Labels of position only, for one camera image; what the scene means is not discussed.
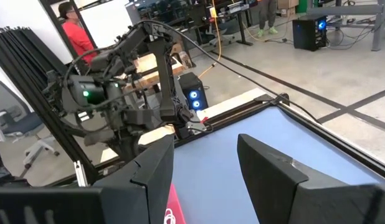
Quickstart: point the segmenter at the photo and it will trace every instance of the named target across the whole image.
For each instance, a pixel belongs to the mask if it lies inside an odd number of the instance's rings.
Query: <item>green shoes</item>
[[[259,32],[257,33],[257,36],[258,37],[263,37],[264,34],[265,34],[265,31],[260,29]]]
[[[269,34],[278,34],[278,31],[274,27],[271,27],[269,29]]]

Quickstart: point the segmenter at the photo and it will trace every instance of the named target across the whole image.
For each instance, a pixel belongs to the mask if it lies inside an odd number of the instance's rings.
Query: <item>gray floor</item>
[[[277,24],[282,24],[286,20],[287,18],[279,18]],[[278,26],[279,34],[274,37],[283,37],[285,34],[284,37],[292,40],[290,25],[291,23],[288,23],[288,27],[285,25]],[[359,29],[343,29],[343,31],[345,34],[352,36],[361,32]],[[254,34],[257,29],[252,27],[250,32]],[[222,48],[222,55],[345,107],[385,90],[385,35],[382,50],[379,52],[370,51],[372,37],[373,35],[369,34],[348,50],[325,48],[316,52],[296,50],[292,45],[274,42],[263,43],[248,38],[248,41],[254,43],[253,46],[226,44]],[[331,30],[328,32],[328,38],[331,42],[337,43],[341,38],[341,34]],[[345,38],[343,43],[348,44],[352,41],[354,40]],[[212,63],[207,57],[197,53],[196,49],[191,54],[193,56],[192,60],[197,64],[197,67],[186,72],[194,72],[199,75]],[[253,78],[276,93],[288,93],[291,100],[307,109],[316,118],[321,118],[339,110],[335,105],[332,106],[329,103],[316,100],[228,60],[222,58],[221,62],[241,74]],[[206,86],[209,86],[206,94],[210,105],[220,103],[256,87],[253,83],[220,65],[216,65],[209,70],[201,79]],[[324,125],[385,162],[385,128],[363,121],[354,113],[354,111],[360,112],[385,124],[385,96],[359,108],[348,108],[346,110],[349,113],[327,121]],[[90,121],[91,126],[99,123],[96,121],[97,119],[99,118]],[[43,131],[41,136],[46,134],[48,132]],[[83,146],[83,139],[76,139]],[[14,144],[0,142],[0,151],[4,162],[14,175],[22,173],[22,159],[24,157],[22,151],[32,143],[33,139],[31,138],[22,139]],[[58,144],[55,148],[61,152],[59,157],[54,157],[52,154],[42,151],[32,168],[26,173],[25,177],[31,184],[45,185],[74,172],[73,165],[65,152]],[[83,146],[84,151],[95,164],[100,161],[101,152],[104,148],[104,145]]]

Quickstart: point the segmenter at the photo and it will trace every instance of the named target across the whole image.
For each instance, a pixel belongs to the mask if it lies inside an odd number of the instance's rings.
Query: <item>blue light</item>
[[[189,94],[191,100],[195,100],[199,98],[199,92],[196,90],[193,90]]]
[[[200,102],[199,100],[194,100],[194,101],[192,102],[192,107],[193,107],[194,109],[200,108],[200,107],[201,107],[201,102]]]
[[[325,21],[319,21],[317,26],[319,30],[323,30],[327,26],[327,23]]]

